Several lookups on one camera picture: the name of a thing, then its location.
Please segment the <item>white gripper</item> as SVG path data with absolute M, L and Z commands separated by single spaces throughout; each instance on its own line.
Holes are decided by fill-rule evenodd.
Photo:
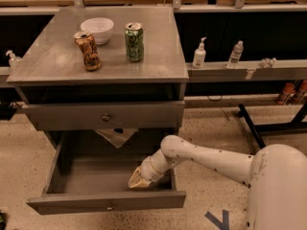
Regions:
M 173 159 L 158 150 L 153 155 L 148 156 L 141 166 L 135 169 L 128 185 L 131 189 L 149 188 L 152 183 L 160 180 L 173 165 Z

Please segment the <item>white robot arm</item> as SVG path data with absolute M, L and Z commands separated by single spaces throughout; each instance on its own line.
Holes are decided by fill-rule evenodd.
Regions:
M 135 169 L 129 187 L 147 188 L 185 160 L 248 187 L 247 230 L 307 230 L 307 156 L 298 149 L 274 144 L 249 155 L 168 135 Z

